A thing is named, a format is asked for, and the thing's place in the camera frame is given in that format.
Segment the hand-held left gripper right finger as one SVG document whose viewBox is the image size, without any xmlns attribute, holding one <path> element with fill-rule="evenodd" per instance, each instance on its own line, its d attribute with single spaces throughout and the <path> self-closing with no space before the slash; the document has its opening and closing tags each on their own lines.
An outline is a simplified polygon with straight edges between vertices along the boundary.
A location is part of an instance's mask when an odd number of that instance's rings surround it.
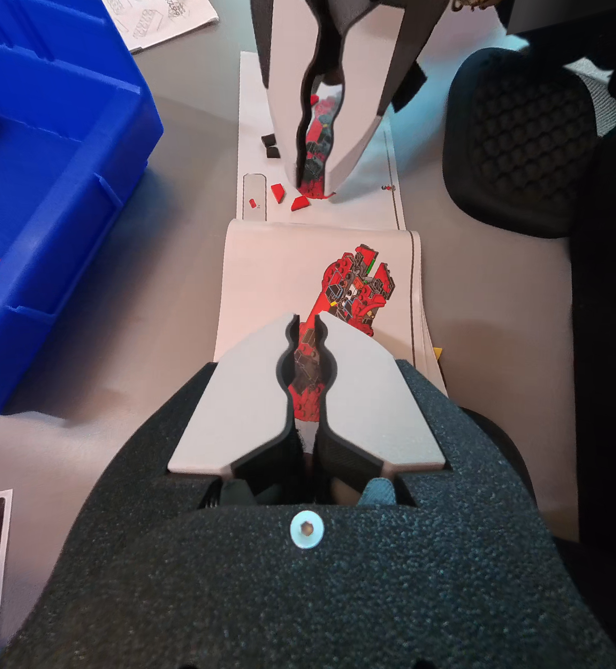
<svg viewBox="0 0 616 669">
<path fill-rule="evenodd" d="M 436 473 L 447 459 L 395 358 L 328 312 L 315 316 L 324 389 L 314 438 L 314 500 L 339 480 L 358 494 L 374 478 Z"/>
</svg>

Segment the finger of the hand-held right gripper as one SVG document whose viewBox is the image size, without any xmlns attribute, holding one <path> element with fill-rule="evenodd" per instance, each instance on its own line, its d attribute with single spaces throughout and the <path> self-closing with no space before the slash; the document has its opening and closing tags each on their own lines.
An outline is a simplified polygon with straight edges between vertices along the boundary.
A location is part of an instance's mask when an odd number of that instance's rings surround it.
<svg viewBox="0 0 616 669">
<path fill-rule="evenodd" d="M 313 1 L 258 2 L 258 57 L 280 158 L 291 184 L 303 179 L 309 75 L 320 38 Z"/>
<path fill-rule="evenodd" d="M 383 91 L 405 14 L 404 1 L 328 1 L 340 37 L 343 91 L 332 123 L 324 192 L 333 194 L 359 162 L 386 109 Z"/>
</svg>

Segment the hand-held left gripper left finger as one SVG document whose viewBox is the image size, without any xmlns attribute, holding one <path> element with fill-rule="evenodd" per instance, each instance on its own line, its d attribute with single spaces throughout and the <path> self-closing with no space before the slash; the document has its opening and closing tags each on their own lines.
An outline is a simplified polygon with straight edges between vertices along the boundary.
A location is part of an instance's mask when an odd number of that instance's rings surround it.
<svg viewBox="0 0 616 669">
<path fill-rule="evenodd" d="M 254 496 L 278 486 L 285 500 L 304 488 L 303 445 L 289 387 L 300 318 L 284 313 L 226 351 L 168 464 L 172 474 L 242 480 Z"/>
</svg>

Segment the red toy brick piece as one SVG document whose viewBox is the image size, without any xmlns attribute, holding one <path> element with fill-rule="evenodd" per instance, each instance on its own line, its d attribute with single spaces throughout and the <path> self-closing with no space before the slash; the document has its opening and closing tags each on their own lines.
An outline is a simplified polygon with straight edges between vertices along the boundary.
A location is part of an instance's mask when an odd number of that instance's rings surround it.
<svg viewBox="0 0 616 669">
<path fill-rule="evenodd" d="M 308 199 L 329 199 L 336 193 L 334 191 L 327 192 L 325 189 L 324 178 L 305 180 L 298 187 L 298 192 Z"/>
</svg>

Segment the white folded paper leaflet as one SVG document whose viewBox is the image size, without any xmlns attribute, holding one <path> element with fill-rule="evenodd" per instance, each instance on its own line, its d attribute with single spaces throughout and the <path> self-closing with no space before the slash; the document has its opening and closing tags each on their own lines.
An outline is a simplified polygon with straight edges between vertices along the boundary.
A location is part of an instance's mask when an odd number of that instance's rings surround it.
<svg viewBox="0 0 616 669">
<path fill-rule="evenodd" d="M 103 3 L 132 54 L 219 21 L 209 1 Z"/>
</svg>

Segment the open toy brick instruction booklet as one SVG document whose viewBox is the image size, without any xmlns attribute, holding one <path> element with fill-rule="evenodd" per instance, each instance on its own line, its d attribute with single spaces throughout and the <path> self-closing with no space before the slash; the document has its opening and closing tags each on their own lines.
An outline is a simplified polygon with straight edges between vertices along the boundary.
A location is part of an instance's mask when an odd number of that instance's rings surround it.
<svg viewBox="0 0 616 669">
<path fill-rule="evenodd" d="M 374 339 L 446 395 L 422 300 L 420 237 L 406 230 L 388 115 L 341 189 L 297 212 L 290 206 L 300 193 L 280 160 L 266 157 L 261 137 L 271 131 L 258 56 L 241 52 L 237 218 L 226 234 L 215 360 L 282 313 L 306 321 L 327 269 L 366 246 L 377 255 L 365 263 L 363 281 L 394 282 L 391 296 L 365 317 Z M 280 205 L 273 183 L 287 192 Z"/>
</svg>

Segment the blue plastic parts bin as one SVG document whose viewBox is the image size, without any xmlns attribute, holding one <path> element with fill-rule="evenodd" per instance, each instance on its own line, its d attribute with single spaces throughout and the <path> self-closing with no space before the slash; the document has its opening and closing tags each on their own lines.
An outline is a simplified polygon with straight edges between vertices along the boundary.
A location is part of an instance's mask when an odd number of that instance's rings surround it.
<svg viewBox="0 0 616 669">
<path fill-rule="evenodd" d="M 0 1 L 0 414 L 162 132 L 102 1 Z"/>
</svg>

